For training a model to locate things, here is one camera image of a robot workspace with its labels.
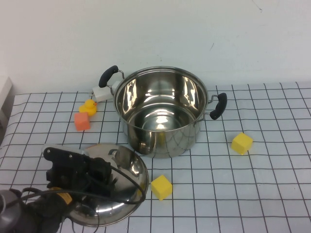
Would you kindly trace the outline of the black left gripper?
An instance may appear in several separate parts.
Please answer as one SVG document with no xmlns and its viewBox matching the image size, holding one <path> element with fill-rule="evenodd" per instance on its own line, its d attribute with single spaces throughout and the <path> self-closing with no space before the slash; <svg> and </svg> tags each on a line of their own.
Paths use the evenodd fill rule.
<svg viewBox="0 0 311 233">
<path fill-rule="evenodd" d="M 58 187 L 66 190 L 91 192 L 96 195 L 111 197 L 117 179 L 101 182 L 87 177 L 91 164 L 91 175 L 111 175 L 111 163 L 103 158 L 82 160 L 47 159 L 52 167 L 46 172 L 47 188 Z"/>
</svg>

